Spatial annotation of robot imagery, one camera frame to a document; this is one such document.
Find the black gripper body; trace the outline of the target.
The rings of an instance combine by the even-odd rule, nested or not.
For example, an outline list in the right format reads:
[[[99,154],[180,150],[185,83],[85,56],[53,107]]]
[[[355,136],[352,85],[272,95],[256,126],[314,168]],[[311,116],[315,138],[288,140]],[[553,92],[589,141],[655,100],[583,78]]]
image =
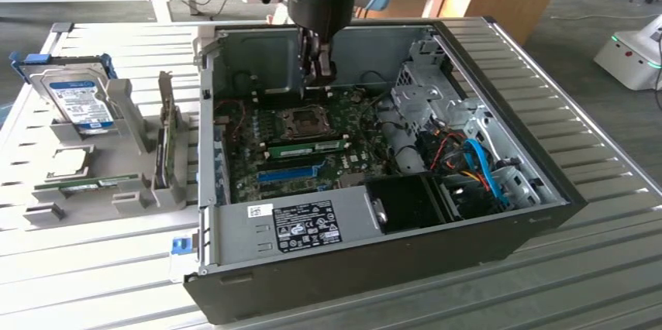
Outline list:
[[[288,15],[299,27],[330,41],[351,22],[354,3],[355,0],[288,0]]]

